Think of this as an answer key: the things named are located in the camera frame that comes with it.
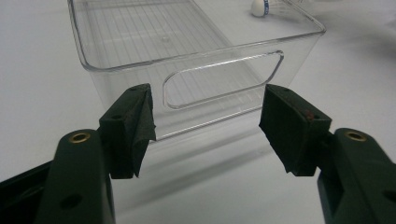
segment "clear plastic bin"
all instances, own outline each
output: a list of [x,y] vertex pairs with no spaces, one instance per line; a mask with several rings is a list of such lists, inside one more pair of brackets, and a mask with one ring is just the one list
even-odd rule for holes
[[262,107],[288,86],[325,28],[288,0],[69,0],[85,69],[105,107],[150,83],[158,139]]

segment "brass screw hole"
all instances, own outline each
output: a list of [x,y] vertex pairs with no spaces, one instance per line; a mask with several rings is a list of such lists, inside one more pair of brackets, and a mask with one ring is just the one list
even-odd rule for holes
[[362,135],[360,133],[355,133],[355,132],[347,132],[346,137],[348,137],[354,141],[358,141],[358,142],[367,141],[367,138],[364,135]]
[[91,137],[88,133],[76,133],[69,138],[69,142],[77,144],[87,141]]

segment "white background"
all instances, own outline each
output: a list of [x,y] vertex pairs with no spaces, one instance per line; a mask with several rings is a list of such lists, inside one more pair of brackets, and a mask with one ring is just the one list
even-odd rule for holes
[[[302,6],[328,31],[290,88],[333,119],[332,131],[366,132],[396,161],[396,2]],[[96,129],[104,112],[66,0],[1,1],[0,181],[51,160],[63,135]],[[286,175],[256,123],[151,145],[141,178],[114,181],[119,223],[322,223],[318,175]]]

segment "bin handle cutout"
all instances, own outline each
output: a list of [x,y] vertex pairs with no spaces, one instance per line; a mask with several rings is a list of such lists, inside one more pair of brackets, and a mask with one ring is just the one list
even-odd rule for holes
[[[278,55],[279,56],[279,59],[278,59],[278,61],[276,63],[274,71],[262,83],[259,83],[257,85],[252,85],[252,86],[249,86],[249,87],[245,87],[245,88],[242,88],[242,89],[239,89],[239,90],[236,90],[236,91],[228,91],[228,92],[225,92],[223,94],[207,97],[205,99],[193,101],[193,102],[186,103],[186,104],[172,105],[167,100],[168,94],[166,93],[166,87],[167,87],[167,84],[168,84],[168,80],[171,79],[172,77],[174,77],[177,74],[191,72],[191,71],[199,70],[199,69],[210,68],[210,67],[219,66],[219,65],[224,65],[224,64],[228,64],[228,63],[237,63],[237,62],[242,62],[242,61],[247,61],[247,60],[252,60],[252,59],[258,59],[258,58],[262,58],[262,57],[274,56],[274,55]],[[239,58],[239,59],[233,59],[233,60],[230,60],[230,61],[227,61],[227,62],[211,63],[211,64],[204,65],[204,66],[199,66],[199,67],[194,67],[194,68],[185,69],[185,70],[181,70],[181,71],[176,71],[176,72],[170,74],[163,82],[163,105],[166,106],[166,107],[169,107],[171,109],[183,109],[183,108],[186,108],[186,107],[199,105],[199,104],[206,103],[206,102],[209,102],[209,101],[218,100],[219,98],[230,96],[230,95],[233,95],[233,94],[236,94],[236,93],[239,93],[239,92],[250,91],[250,90],[262,87],[265,84],[269,83],[273,79],[273,77],[275,76],[279,66],[282,64],[283,59],[284,59],[283,51],[282,50],[276,50],[276,51],[269,52],[269,53],[264,53],[264,54],[254,55],[254,56],[248,56],[248,57]]]

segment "white ball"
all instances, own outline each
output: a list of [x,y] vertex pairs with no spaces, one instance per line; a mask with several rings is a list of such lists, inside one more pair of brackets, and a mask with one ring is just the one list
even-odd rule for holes
[[251,3],[251,14],[256,17],[262,17],[268,14],[268,6],[268,1],[266,0],[253,0],[253,2]]

